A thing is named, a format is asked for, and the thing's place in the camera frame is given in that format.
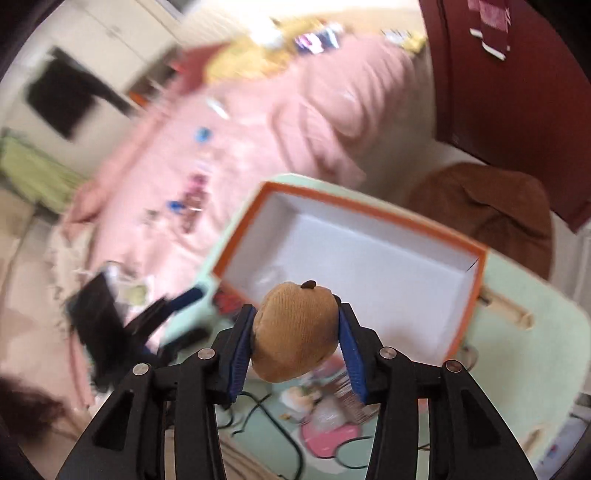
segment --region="stuffed toy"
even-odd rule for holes
[[[319,367],[339,343],[339,305],[314,280],[274,287],[256,313],[252,367],[272,383],[300,377]]]

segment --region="toy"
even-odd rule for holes
[[[288,408],[288,416],[296,421],[304,421],[314,410],[315,404],[322,399],[318,389],[302,385],[286,388],[281,392],[280,400]]]
[[[252,327],[252,367],[273,383],[299,377],[321,365],[339,343],[339,305],[314,280],[285,282],[263,299]]]

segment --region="brown cushion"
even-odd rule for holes
[[[553,233],[542,184],[525,173],[459,163],[429,175],[407,208],[512,258],[546,280]]]

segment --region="hair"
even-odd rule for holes
[[[15,378],[0,377],[0,420],[17,440],[37,440],[65,417],[66,406]]]

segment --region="open box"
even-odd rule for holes
[[[280,282],[316,280],[384,345],[440,365],[472,317],[485,255],[483,245],[403,210],[267,182],[213,273],[254,305]]]

